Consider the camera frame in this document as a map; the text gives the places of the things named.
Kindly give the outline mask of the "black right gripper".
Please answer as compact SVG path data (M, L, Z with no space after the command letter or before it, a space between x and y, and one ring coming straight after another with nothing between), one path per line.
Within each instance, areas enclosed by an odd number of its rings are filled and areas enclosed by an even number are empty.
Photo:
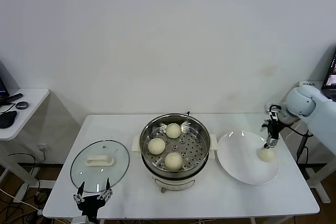
M277 145L277 141L279 140L279 124L278 121L274 119L264 120L261 128L267 129L267 139L266 143L263 145L263 149L274 148Z

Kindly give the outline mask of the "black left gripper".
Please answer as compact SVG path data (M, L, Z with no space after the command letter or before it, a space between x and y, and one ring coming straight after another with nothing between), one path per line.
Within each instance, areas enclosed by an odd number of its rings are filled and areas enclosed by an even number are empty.
M100 195L85 196L83 198L84 186L85 182L82 182L77 193L73 194L73 198L77 203L78 209L82 212L82 216L87 216L88 219L97 219L98 210L105 206L106 200L109 200L113 195L109 178L107 178L106 189Z

